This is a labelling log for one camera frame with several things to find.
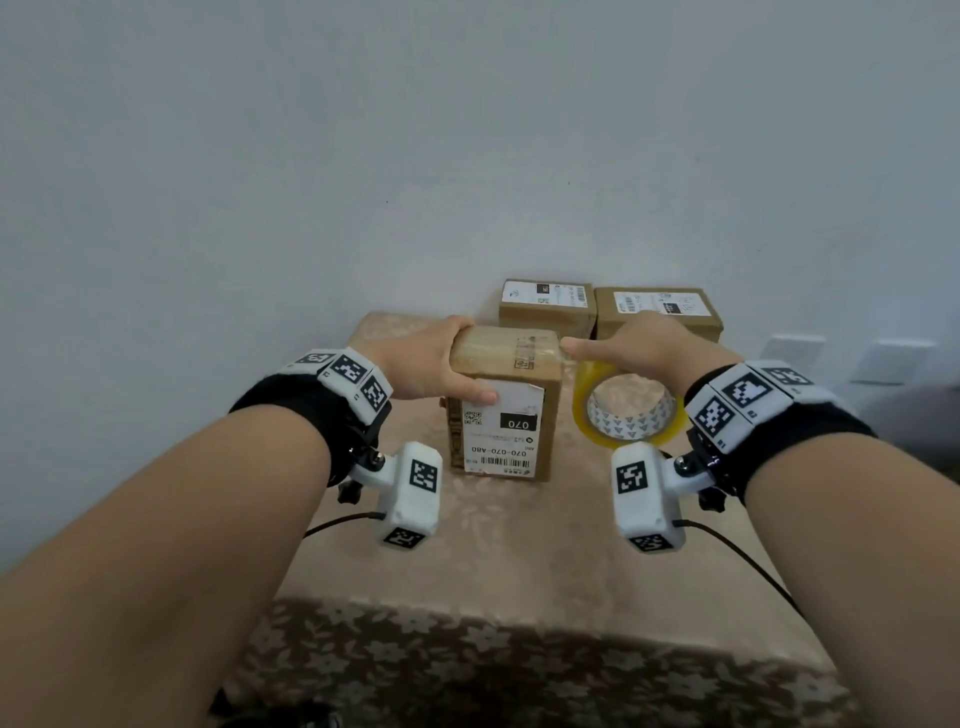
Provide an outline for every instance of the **clear packing tape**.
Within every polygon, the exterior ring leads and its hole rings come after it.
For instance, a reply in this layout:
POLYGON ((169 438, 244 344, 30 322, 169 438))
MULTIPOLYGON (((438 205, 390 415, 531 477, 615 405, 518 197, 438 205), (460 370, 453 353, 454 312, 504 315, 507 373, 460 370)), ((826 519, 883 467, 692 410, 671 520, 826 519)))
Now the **clear packing tape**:
POLYGON ((597 397, 596 389, 608 379, 627 374, 601 361, 577 364, 573 381, 573 421, 587 438, 604 448, 617 449, 638 440, 661 447, 686 428, 684 404, 664 388, 663 396, 645 412, 615 415, 597 397))

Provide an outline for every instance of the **brown cardboard box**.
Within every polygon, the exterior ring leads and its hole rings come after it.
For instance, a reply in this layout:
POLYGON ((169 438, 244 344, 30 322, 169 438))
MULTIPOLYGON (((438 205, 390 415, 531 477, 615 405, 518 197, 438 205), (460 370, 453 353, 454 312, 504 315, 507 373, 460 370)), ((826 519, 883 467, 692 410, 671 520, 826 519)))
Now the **brown cardboard box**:
POLYGON ((609 339, 639 310, 676 314, 684 326, 709 341, 719 341, 723 332, 720 314, 702 288, 616 285, 597 288, 596 300, 598 339, 609 339))
POLYGON ((542 328, 468 328, 453 342, 450 366, 491 380, 500 392, 500 401, 489 407, 446 400, 451 467, 549 480, 564 376, 557 334, 542 328))
POLYGON ((509 279, 503 284, 502 327, 548 328, 560 337, 589 339, 596 320, 597 304, 589 283, 509 279))

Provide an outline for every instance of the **beige tablecloth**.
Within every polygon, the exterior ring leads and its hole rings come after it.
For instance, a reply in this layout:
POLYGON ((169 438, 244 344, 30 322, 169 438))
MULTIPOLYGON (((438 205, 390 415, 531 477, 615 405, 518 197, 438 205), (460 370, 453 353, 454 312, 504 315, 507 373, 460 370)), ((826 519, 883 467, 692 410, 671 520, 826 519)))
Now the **beige tablecloth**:
MULTIPOLYGON (((423 325, 370 314, 354 340, 423 325)), ((805 622, 725 546, 692 532, 653 556, 618 536, 610 452, 573 424, 572 375, 551 482, 447 469, 438 532, 409 554, 366 522, 307 539, 234 688, 324 699, 348 726, 861 725, 805 622)), ((436 400, 395 402, 381 449, 408 440, 447 452, 436 400)), ((693 498, 684 515, 772 570, 728 503, 704 513, 693 498)), ((330 494, 314 522, 374 505, 330 494)))

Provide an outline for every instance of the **wall outlet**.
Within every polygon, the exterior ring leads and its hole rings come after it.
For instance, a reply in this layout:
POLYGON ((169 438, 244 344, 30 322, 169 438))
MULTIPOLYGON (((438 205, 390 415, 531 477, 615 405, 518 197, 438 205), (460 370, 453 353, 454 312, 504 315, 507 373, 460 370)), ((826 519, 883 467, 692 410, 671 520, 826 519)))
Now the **wall outlet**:
POLYGON ((823 336, 775 333, 760 353, 761 359, 780 359, 800 372, 809 373, 827 345, 823 336))
POLYGON ((906 384, 917 373, 936 342, 877 339, 860 359, 850 381, 861 384, 906 384))

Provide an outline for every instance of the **person's left thumb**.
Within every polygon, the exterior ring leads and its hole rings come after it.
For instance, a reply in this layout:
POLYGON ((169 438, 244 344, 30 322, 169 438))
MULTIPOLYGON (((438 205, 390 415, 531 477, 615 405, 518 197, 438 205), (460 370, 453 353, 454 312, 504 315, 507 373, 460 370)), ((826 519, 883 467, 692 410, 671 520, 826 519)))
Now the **person's left thumb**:
POLYGON ((444 389, 450 397, 456 397, 458 400, 471 401, 475 404, 496 404, 496 390, 485 387, 469 376, 450 372, 444 389))

